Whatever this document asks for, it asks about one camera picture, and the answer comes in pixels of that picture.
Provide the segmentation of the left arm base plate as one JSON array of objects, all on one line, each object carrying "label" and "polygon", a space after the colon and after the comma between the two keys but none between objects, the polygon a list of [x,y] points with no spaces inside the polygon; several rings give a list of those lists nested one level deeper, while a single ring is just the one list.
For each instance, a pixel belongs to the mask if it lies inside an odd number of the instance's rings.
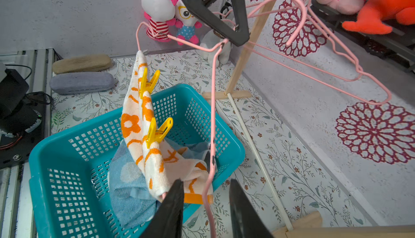
[{"label": "left arm base plate", "polygon": [[45,92],[31,92],[22,100],[23,111],[35,116],[34,124],[17,133],[1,131],[1,169],[28,161],[32,149],[48,134],[47,116],[50,115],[53,98]]}]

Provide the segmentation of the blue spotted towel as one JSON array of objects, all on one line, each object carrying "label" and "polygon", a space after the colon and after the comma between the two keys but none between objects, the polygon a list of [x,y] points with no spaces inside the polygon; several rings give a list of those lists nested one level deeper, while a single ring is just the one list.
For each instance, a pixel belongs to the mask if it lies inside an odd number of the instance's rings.
[{"label": "blue spotted towel", "polygon": [[[196,184],[194,178],[209,173],[210,143],[180,146],[165,139],[160,150],[170,172],[168,181],[182,179],[184,182],[184,202],[203,204],[201,192],[204,185]],[[161,203],[150,194],[151,184],[146,182],[125,142],[121,142],[112,158],[108,186],[112,211],[125,229],[150,221],[160,207]]]}]

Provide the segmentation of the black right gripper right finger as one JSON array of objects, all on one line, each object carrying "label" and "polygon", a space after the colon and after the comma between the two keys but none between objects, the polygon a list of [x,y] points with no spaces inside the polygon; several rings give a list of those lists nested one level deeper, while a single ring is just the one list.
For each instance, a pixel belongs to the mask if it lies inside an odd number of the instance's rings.
[{"label": "black right gripper right finger", "polygon": [[234,238],[273,238],[235,179],[230,181],[229,200]]}]

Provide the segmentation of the pink wire hanger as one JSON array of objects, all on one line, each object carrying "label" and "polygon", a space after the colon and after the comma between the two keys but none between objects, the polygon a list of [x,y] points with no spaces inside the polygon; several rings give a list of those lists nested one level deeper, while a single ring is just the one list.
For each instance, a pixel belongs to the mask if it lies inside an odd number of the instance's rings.
[{"label": "pink wire hanger", "polygon": [[285,0],[279,9],[273,7],[276,0],[250,0],[255,22],[250,41],[243,46],[231,81],[237,81],[245,69],[250,56],[255,52],[259,36],[268,20],[270,14],[274,13],[273,36],[276,45],[279,47],[278,55],[295,61],[299,56],[306,56],[330,42],[334,48],[339,44],[346,52],[342,54],[355,65],[359,80],[363,75],[363,69],[357,57],[334,35],[333,32],[316,16],[311,10],[311,0]]},{"label": "pink wire hanger", "polygon": [[[252,2],[250,0],[246,1],[248,13],[250,13],[255,8],[249,8],[248,6],[250,6]],[[285,0],[276,0],[273,8],[275,10],[279,9],[279,7],[283,4],[283,1]],[[358,75],[355,65],[342,56],[342,54],[346,51],[339,44],[333,48],[332,44],[327,42],[323,46],[319,47],[316,52],[307,54],[304,57],[299,56],[295,61],[278,55],[278,51],[280,51],[280,49],[276,45],[273,36],[275,16],[276,15],[274,13],[269,15],[257,41],[258,45],[255,47],[255,52],[251,54],[249,61],[252,61],[254,58],[259,58],[263,62],[270,62],[273,65],[279,65],[313,80],[316,83],[329,87],[336,92],[347,95],[369,105],[380,106],[391,100],[391,91],[373,75],[365,72],[363,68],[362,77],[359,80],[353,81],[353,78]],[[242,98],[250,97],[251,94],[249,92],[237,90],[236,85],[238,80],[231,81],[230,78],[228,86],[225,90],[226,95]]]},{"label": "pink wire hanger", "polygon": [[[268,8],[266,7],[268,4],[270,4],[270,9],[272,9],[274,7],[274,4],[271,3],[274,0],[263,0],[260,3],[257,4],[253,4],[251,6],[248,6],[249,8],[256,6],[256,8],[251,11],[248,15],[247,18],[252,18],[252,17],[260,17],[261,19],[265,19],[265,21],[267,20],[267,18],[265,18],[265,15],[267,14],[271,14],[271,13],[276,13],[279,12],[280,10],[270,10],[268,11]],[[292,35],[290,36],[290,38],[287,40],[286,42],[286,46],[290,46],[292,44],[292,42],[295,40],[295,38],[298,36],[300,30],[302,29],[302,27],[305,24],[306,21],[306,17],[307,17],[307,8],[304,4],[304,2],[302,0],[292,0],[295,3],[295,6],[293,8],[289,8],[289,9],[295,9],[298,8],[300,9],[302,15],[301,15],[301,20],[300,20],[300,24],[296,27],[296,29],[294,30],[294,32],[292,33]],[[146,26],[149,27],[149,24],[146,22],[141,22],[136,30],[136,41],[137,41],[137,47],[138,50],[140,51],[140,44],[139,44],[139,30],[142,26]],[[213,187],[213,180],[215,177],[215,170],[216,170],[216,159],[215,159],[215,155],[216,155],[216,147],[215,147],[215,138],[216,138],[216,90],[215,90],[215,82],[216,82],[216,59],[218,58],[219,54],[222,52],[223,47],[225,46],[225,44],[227,44],[229,42],[228,38],[225,38],[224,36],[222,36],[222,34],[219,33],[219,37],[224,38],[224,40],[220,41],[219,43],[217,43],[215,46],[213,46],[210,49],[207,48],[202,48],[196,44],[192,44],[186,40],[181,40],[178,39],[177,37],[173,37],[171,35],[166,35],[167,37],[169,37],[170,39],[174,40],[174,41],[178,41],[182,44],[188,45],[189,47],[192,48],[196,48],[198,50],[204,51],[204,52],[214,52],[214,59],[213,59],[213,65],[212,65],[212,78],[211,78],[211,97],[210,97],[210,112],[211,112],[211,136],[210,136],[210,172],[209,172],[209,177],[205,183],[205,187],[202,193],[202,198],[203,198],[203,205],[206,211],[206,215],[209,219],[209,223],[210,223],[210,234],[211,234],[211,238],[216,238],[216,228],[215,228],[215,220],[214,220],[214,216],[212,214],[211,208],[210,208],[210,204],[208,201],[208,190],[209,187],[212,186]]]}]

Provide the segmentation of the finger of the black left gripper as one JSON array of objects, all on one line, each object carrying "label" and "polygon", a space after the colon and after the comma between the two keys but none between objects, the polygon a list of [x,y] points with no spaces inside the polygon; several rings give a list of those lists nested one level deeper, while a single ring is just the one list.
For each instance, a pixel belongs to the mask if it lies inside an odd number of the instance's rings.
[{"label": "finger of the black left gripper", "polygon": [[245,0],[182,0],[191,14],[235,46],[250,38]]}]

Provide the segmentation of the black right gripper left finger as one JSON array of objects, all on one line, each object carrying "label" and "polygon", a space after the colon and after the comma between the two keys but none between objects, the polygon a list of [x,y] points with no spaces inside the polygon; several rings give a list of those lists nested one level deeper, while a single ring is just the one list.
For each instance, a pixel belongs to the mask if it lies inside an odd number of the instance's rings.
[{"label": "black right gripper left finger", "polygon": [[181,238],[183,210],[184,186],[177,179],[140,238]]}]

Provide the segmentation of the white orange patterned towel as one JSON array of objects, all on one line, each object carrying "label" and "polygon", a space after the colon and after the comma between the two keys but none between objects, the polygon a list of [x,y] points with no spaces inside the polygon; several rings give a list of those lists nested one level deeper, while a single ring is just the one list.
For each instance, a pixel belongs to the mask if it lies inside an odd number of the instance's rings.
[{"label": "white orange patterned towel", "polygon": [[148,81],[148,64],[142,51],[136,53],[128,91],[124,98],[121,128],[134,164],[144,175],[144,186],[150,195],[161,201],[173,182],[184,182],[184,202],[203,204],[203,190],[209,176],[202,159],[183,157],[184,149],[172,147],[166,135],[174,121],[167,118],[157,125],[151,93],[157,84],[157,71]]}]

